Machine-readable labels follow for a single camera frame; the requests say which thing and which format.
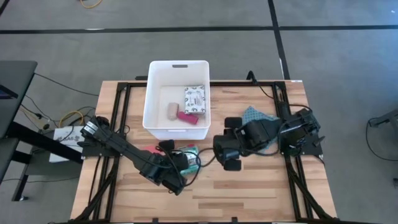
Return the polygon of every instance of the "blue cloth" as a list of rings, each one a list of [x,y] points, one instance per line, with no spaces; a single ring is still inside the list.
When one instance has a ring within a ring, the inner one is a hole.
[[[243,122],[243,124],[246,124],[247,122],[250,122],[252,120],[259,120],[259,119],[268,119],[270,121],[274,121],[279,118],[272,116],[272,115],[266,115],[256,109],[254,109],[252,106],[249,106],[243,113],[242,122]],[[265,151],[266,149],[268,149],[268,147],[271,144],[276,142],[276,139],[277,138],[274,138],[272,141],[270,141],[269,144],[265,148],[261,149],[261,151]]]

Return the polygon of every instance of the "pink block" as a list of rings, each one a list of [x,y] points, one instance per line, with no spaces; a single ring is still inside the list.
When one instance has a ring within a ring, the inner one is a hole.
[[[177,113],[177,117],[182,120],[186,121],[190,124],[196,124],[199,120],[199,118],[193,114],[185,114],[183,111],[180,111]]]

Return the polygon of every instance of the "box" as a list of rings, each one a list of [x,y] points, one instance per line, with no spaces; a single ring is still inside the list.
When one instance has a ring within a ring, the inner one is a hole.
[[[198,115],[196,125],[167,119],[167,105],[185,108],[185,87],[205,86],[206,113]],[[143,127],[159,140],[205,139],[210,127],[209,63],[197,61],[153,61],[149,65]]]

